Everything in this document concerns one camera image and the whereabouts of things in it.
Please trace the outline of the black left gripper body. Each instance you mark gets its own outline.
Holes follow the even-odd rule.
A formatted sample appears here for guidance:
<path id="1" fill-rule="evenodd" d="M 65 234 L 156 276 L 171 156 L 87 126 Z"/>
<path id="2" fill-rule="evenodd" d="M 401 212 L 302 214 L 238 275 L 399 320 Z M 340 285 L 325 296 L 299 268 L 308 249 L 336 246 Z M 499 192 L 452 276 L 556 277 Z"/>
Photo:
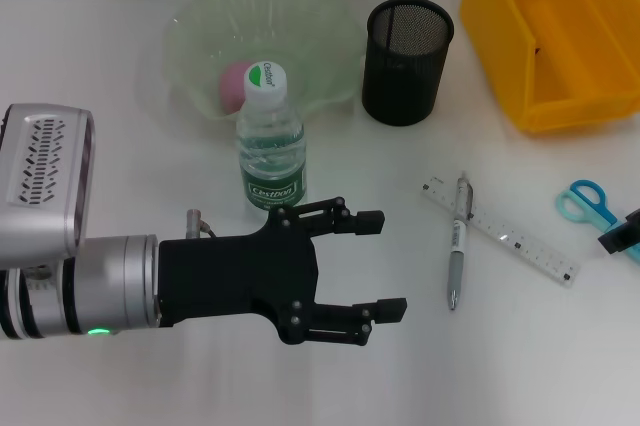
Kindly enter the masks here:
<path id="1" fill-rule="evenodd" d="M 160 326 L 256 314 L 274 325 L 285 344 L 319 342 L 313 324 L 318 266 L 310 233 L 299 220 L 308 211 L 274 210 L 250 235 L 161 242 Z"/>

